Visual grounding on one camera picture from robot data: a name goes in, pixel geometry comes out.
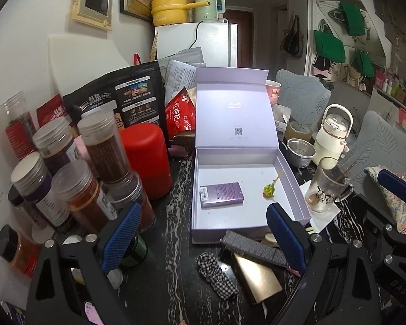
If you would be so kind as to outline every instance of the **pink paper cup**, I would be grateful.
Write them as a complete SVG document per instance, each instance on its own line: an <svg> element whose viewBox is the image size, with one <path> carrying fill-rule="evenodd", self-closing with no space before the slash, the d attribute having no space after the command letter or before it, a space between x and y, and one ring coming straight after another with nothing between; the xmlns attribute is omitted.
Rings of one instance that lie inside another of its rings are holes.
<svg viewBox="0 0 406 325"><path fill-rule="evenodd" d="M267 96L271 104L276 104L280 96L281 84L273 80L267 80L266 83Z"/></svg>

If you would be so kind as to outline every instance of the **glass cup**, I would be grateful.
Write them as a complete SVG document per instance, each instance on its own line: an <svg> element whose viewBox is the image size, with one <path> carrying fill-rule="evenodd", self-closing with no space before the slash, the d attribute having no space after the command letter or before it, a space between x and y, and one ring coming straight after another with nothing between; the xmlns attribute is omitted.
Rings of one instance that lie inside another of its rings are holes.
<svg viewBox="0 0 406 325"><path fill-rule="evenodd" d="M353 193L347 167L337 159L322 158L305 194L305 201L311 210L323 213L334 202L341 202Z"/></svg>

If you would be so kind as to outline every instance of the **black marble table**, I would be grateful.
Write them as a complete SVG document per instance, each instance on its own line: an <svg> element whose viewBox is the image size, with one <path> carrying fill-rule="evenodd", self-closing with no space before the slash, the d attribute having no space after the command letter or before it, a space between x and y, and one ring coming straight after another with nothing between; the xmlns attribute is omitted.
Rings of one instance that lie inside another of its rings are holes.
<svg viewBox="0 0 406 325"><path fill-rule="evenodd" d="M315 169L311 164L306 169L292 168L292 171L301 185L312 178ZM271 324L299 279L287 271L275 269L283 291L261 304L252 305L235 278L231 259L221 253L220 245L192 244L194 156L172 161L171 173L173 188L166 197L152 202L156 222L142 233L148 246L146 259L132 269L122 269L124 280L118 289L120 300L138 324L177 325L181 320L188 325ZM340 214L321 235L337 243L362 240L362 228L350 209L346 204L339 207ZM238 285L237 296L223 301L198 273L196 258L204 251L220 256L225 263L225 272ZM314 314L309 317L310 323L315 322L321 306L323 304L317 301Z"/></svg>

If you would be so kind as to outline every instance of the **tape roll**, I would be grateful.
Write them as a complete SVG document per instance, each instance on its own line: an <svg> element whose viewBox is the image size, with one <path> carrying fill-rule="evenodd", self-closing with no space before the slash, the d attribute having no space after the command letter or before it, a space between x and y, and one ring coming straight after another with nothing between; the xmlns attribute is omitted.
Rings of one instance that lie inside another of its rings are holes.
<svg viewBox="0 0 406 325"><path fill-rule="evenodd" d="M284 137L286 140L291 138L299 138L310 142L311 140L311 130L306 125L299 122L289 122L286 128L286 134Z"/></svg>

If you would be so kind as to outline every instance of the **black and white gingham scrunchie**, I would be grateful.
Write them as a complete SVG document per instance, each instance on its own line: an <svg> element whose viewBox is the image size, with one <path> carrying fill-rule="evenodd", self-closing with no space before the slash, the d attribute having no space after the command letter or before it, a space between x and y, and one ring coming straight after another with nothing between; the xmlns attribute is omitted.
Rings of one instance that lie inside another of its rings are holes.
<svg viewBox="0 0 406 325"><path fill-rule="evenodd" d="M238 293L237 287L218 266L217 258L213 253L204 252L200 254L197 258L197 265L202 276L223 300Z"/></svg>

